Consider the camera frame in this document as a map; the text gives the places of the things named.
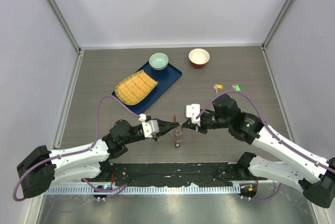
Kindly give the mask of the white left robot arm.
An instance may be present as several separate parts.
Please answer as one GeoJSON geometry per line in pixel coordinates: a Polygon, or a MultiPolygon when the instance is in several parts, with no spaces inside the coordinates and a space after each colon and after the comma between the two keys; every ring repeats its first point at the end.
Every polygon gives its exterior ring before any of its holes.
{"type": "Polygon", "coordinates": [[[19,188],[23,199],[28,199],[43,194],[51,186],[77,179],[107,181],[111,177],[111,168],[104,163],[125,154],[127,145],[147,139],[158,141],[178,126],[178,122],[159,119],[133,126],[122,119],[114,123],[107,135],[87,145],[52,151],[41,145],[17,165],[19,181],[13,198],[20,201],[17,197],[19,188]]]}

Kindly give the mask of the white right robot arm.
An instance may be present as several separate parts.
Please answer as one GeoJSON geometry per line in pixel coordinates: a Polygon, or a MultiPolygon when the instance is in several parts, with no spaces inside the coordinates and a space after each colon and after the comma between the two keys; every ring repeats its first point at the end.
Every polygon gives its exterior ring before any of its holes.
{"type": "Polygon", "coordinates": [[[212,111],[200,104],[185,107],[187,121],[183,128],[206,134],[212,129],[228,129],[237,140],[265,150],[281,160],[268,161],[245,153],[236,167],[244,180],[251,176],[277,181],[301,192],[313,204],[329,208],[334,199],[334,159],[326,159],[305,150],[268,125],[261,115],[242,112],[228,92],[218,94],[210,104],[212,111]]]}

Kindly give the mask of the keyring bunch with tags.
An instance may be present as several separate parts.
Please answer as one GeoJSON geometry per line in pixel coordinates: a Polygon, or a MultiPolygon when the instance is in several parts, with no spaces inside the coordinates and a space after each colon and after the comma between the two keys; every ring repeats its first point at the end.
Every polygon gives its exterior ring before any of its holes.
{"type": "Polygon", "coordinates": [[[181,124],[179,124],[178,127],[174,128],[170,133],[170,135],[173,138],[174,145],[175,145],[176,148],[179,148],[181,146],[181,142],[182,142],[181,136],[182,136],[182,134],[183,134],[183,128],[182,128],[181,124]]]}

